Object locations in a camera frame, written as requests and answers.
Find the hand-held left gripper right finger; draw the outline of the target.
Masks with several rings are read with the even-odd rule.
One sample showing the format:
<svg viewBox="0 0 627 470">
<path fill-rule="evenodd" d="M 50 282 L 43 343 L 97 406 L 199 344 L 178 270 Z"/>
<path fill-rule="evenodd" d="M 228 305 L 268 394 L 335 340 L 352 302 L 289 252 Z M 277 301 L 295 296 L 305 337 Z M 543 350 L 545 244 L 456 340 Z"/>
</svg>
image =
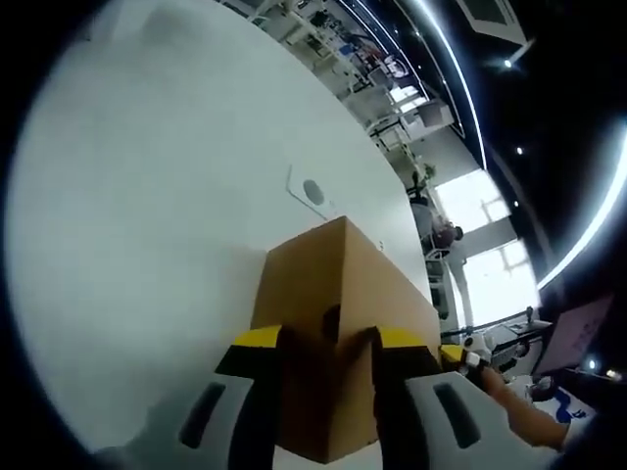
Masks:
<svg viewBox="0 0 627 470">
<path fill-rule="evenodd" d="M 444 372 L 403 328 L 370 329 L 374 416 L 386 469 L 548 469 L 555 451 L 531 446 L 477 376 Z"/>
</svg>

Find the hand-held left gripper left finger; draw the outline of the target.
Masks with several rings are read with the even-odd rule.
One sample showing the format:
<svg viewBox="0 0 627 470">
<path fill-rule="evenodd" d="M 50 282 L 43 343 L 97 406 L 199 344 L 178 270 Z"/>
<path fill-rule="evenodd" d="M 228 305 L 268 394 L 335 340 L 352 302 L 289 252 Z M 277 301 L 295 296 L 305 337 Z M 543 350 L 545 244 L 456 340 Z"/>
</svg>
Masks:
<svg viewBox="0 0 627 470">
<path fill-rule="evenodd" d="M 214 372 L 158 401 L 136 436 L 97 450 L 96 468 L 271 468 L 288 337 L 281 325 L 239 335 Z"/>
</svg>

